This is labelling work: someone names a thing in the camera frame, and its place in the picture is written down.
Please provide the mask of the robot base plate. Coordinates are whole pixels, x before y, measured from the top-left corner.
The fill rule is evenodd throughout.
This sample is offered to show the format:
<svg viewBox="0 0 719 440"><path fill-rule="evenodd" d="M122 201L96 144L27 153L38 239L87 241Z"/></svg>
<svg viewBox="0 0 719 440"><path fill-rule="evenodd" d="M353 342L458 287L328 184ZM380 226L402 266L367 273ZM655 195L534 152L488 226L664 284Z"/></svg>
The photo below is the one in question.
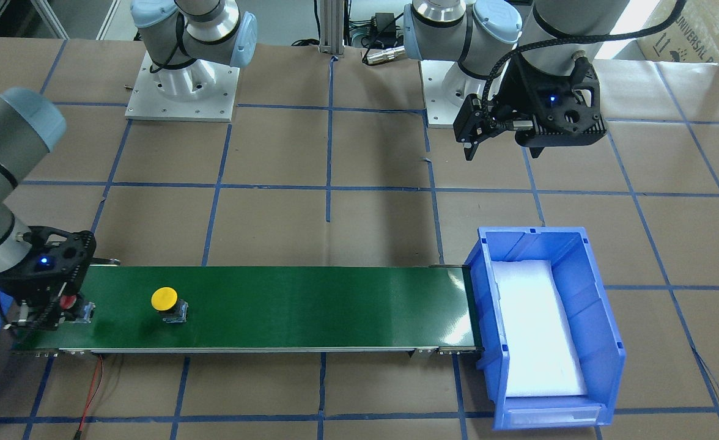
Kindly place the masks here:
<svg viewBox="0 0 719 440"><path fill-rule="evenodd" d="M145 53L125 117L159 122L231 122L240 68L198 59L181 70L150 72Z"/></svg>
<svg viewBox="0 0 719 440"><path fill-rule="evenodd" d="M466 75L457 62L424 60L420 67L427 123L451 128L466 95L482 94L485 81Z"/></svg>

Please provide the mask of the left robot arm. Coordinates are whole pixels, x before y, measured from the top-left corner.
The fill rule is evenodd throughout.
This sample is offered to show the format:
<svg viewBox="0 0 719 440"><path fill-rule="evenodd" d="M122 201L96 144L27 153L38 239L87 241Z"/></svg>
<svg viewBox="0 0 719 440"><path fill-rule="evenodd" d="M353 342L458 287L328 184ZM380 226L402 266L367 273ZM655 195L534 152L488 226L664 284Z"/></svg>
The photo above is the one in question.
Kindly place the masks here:
<svg viewBox="0 0 719 440"><path fill-rule="evenodd" d="M479 144L514 133L538 158L547 147L585 147L607 133L592 61L626 1L413 1L402 12L407 56L455 62L483 83L461 92L455 141L474 158Z"/></svg>

